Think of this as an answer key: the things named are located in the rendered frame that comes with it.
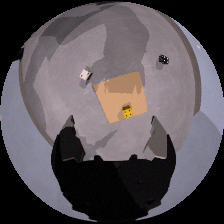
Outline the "yellow die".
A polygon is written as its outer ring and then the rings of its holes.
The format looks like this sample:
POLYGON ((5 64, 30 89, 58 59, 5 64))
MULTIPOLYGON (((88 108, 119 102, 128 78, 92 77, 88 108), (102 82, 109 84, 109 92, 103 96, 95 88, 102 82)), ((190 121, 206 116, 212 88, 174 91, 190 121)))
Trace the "yellow die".
POLYGON ((131 107, 129 105, 125 106, 125 107, 122 107, 122 110, 123 110, 125 118, 133 115, 131 107))

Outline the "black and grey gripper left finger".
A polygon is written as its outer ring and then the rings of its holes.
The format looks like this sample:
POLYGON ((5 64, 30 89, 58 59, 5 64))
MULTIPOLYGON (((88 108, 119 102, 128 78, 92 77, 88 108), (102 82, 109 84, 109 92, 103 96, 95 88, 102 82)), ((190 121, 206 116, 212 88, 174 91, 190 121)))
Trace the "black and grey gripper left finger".
POLYGON ((63 193, 67 193, 65 180, 68 171, 82 162, 86 154, 80 139, 76 137, 74 124, 73 115, 70 115, 57 135, 51 153, 52 170, 63 193))

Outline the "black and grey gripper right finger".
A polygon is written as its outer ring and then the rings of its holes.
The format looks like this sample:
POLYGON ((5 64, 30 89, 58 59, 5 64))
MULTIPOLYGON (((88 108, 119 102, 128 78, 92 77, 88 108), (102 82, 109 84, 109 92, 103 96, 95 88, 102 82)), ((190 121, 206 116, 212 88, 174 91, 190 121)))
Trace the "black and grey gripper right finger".
POLYGON ((169 188, 170 180, 176 166, 176 153, 170 136, 153 116, 151 137, 143 150, 144 158, 157 163, 165 173, 165 188, 169 188), (154 134, 154 135, 153 135, 154 134))

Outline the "tan square mat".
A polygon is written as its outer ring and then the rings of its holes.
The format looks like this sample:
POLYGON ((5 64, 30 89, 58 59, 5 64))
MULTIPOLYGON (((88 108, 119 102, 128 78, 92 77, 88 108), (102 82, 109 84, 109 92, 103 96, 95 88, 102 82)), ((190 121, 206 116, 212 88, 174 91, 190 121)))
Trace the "tan square mat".
POLYGON ((93 87, 109 124, 147 112, 139 71, 102 81, 93 87), (128 105, 133 115, 125 118, 122 107, 128 105))

